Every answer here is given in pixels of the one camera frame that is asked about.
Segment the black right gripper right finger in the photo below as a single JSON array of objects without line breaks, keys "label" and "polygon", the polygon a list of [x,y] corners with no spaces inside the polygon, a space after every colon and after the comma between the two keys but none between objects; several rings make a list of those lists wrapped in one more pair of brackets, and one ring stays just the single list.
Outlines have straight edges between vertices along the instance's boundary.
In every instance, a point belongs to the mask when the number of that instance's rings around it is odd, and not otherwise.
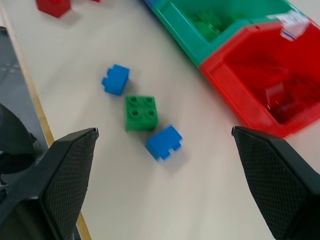
[{"label": "black right gripper right finger", "polygon": [[242,126],[234,137],[251,195],[276,240],[320,238],[320,175],[283,138]]}]

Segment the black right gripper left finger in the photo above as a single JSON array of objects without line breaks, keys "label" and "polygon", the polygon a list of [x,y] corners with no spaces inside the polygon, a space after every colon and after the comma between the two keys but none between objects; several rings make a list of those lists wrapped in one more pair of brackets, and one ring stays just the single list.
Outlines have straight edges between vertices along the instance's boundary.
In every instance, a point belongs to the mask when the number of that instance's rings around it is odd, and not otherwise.
[{"label": "black right gripper left finger", "polygon": [[0,204],[2,240],[70,240],[88,189],[97,128],[56,140],[42,160],[9,187]]}]

